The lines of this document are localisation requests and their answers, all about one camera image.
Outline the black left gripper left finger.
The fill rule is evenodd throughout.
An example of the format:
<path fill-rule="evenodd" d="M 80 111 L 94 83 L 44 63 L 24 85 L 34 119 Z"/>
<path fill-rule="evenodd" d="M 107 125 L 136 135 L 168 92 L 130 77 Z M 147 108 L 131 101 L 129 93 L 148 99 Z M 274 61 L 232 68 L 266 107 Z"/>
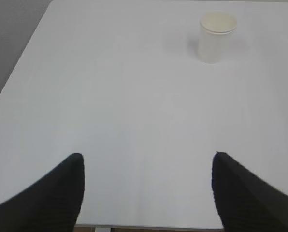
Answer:
<path fill-rule="evenodd" d="M 72 232 L 85 191 L 82 154 L 73 153 L 0 204 L 0 232 Z"/>

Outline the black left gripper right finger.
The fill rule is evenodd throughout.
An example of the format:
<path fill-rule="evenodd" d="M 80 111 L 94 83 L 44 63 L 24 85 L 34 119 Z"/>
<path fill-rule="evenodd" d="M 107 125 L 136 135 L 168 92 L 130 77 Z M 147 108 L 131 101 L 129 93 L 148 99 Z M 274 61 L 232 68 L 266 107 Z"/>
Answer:
<path fill-rule="evenodd" d="M 215 206 L 226 232 L 288 232 L 288 196 L 224 152 L 212 163 Z"/>

